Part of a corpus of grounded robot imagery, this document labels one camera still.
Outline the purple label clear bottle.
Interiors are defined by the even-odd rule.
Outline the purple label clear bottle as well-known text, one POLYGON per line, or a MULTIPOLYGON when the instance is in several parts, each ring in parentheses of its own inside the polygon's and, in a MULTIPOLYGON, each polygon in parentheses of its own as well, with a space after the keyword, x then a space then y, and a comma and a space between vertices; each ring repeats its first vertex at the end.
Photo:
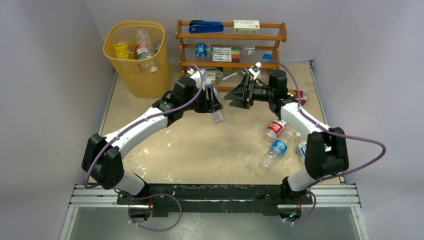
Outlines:
POLYGON ((211 114, 212 114, 213 121, 214 121, 214 123, 215 123, 216 125, 217 125, 217 124, 224 123, 224 122, 226 121, 226 116, 225 116, 224 109, 223 109, 223 110, 220 110, 220 111, 218 111, 218 112, 211 113, 211 114))

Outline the red white label bottle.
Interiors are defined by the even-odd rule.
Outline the red white label bottle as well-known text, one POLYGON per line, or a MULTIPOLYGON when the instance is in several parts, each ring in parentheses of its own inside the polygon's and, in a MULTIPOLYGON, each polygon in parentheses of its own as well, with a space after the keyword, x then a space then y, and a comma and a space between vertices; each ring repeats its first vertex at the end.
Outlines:
POLYGON ((273 120, 265 130, 267 139, 276 140, 278 136, 287 128, 288 123, 281 118, 273 120))

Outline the blue label clear bottle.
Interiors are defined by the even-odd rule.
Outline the blue label clear bottle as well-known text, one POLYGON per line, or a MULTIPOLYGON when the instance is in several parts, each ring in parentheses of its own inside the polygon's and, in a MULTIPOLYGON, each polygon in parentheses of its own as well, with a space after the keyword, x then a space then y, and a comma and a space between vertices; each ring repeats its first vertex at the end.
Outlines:
POLYGON ((293 136, 293 133, 288 131, 281 139, 275 140, 262 157, 259 166, 266 170, 273 168, 287 152, 293 136))

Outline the red label red-cap bottle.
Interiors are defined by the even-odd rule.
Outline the red label red-cap bottle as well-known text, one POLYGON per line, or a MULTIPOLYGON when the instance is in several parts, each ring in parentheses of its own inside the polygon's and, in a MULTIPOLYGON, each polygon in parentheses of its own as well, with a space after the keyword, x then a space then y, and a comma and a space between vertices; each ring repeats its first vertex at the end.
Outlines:
POLYGON ((145 60, 150 57, 147 45, 137 45, 135 51, 139 60, 145 60))

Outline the clear white-cap bottle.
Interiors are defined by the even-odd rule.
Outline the clear white-cap bottle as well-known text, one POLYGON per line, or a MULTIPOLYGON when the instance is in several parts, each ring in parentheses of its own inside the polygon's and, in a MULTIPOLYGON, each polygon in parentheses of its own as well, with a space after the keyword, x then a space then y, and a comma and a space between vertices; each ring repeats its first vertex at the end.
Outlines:
POLYGON ((142 62, 140 63, 141 69, 144 73, 154 74, 158 72, 158 66, 152 57, 155 55, 155 50, 153 43, 151 41, 149 32, 144 28, 139 28, 136 32, 136 42, 137 45, 146 45, 148 47, 149 58, 139 59, 142 62))

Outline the yellow label bottle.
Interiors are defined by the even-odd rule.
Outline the yellow label bottle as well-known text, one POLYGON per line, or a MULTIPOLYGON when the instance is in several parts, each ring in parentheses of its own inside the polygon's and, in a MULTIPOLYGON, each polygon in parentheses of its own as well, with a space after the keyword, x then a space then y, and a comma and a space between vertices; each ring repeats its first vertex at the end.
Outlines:
POLYGON ((127 41, 118 41, 112 45, 115 56, 120 60, 132 60, 132 53, 130 44, 127 41))

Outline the green label bottle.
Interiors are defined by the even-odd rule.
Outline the green label bottle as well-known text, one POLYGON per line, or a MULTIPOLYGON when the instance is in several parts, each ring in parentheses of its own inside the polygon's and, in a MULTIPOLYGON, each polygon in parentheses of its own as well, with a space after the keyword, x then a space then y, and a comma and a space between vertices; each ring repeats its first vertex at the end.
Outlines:
POLYGON ((155 54, 157 54, 159 52, 159 50, 161 49, 162 46, 162 42, 161 41, 156 41, 153 43, 153 48, 155 51, 155 54))

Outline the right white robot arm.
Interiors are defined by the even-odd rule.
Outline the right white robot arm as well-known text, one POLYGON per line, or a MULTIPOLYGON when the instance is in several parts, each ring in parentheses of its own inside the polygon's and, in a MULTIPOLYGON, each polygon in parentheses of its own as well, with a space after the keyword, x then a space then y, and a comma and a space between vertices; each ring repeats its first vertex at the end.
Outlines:
POLYGON ((288 78, 284 70, 272 70, 267 84, 258 85, 257 80, 257 77, 246 75, 224 99, 230 101, 230 106, 242 109, 249 109, 254 101, 267 102, 272 113, 306 138, 304 167, 285 177, 281 184, 282 200, 292 204, 317 180, 348 169, 344 131, 340 127, 320 125, 312 115, 301 109, 299 101, 288 93, 288 78))

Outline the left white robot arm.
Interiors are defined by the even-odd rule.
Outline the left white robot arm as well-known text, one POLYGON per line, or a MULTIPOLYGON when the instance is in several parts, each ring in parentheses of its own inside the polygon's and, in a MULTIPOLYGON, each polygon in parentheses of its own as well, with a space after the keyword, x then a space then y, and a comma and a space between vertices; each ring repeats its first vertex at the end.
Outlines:
POLYGON ((180 78, 172 90, 125 127, 107 136, 95 133, 88 139, 81 164, 87 174, 84 183, 87 185, 88 179, 93 178, 106 190, 123 190, 136 204, 146 203, 149 185, 124 170, 123 158, 148 137, 181 119, 185 111, 214 114, 221 110, 223 105, 211 81, 180 78))

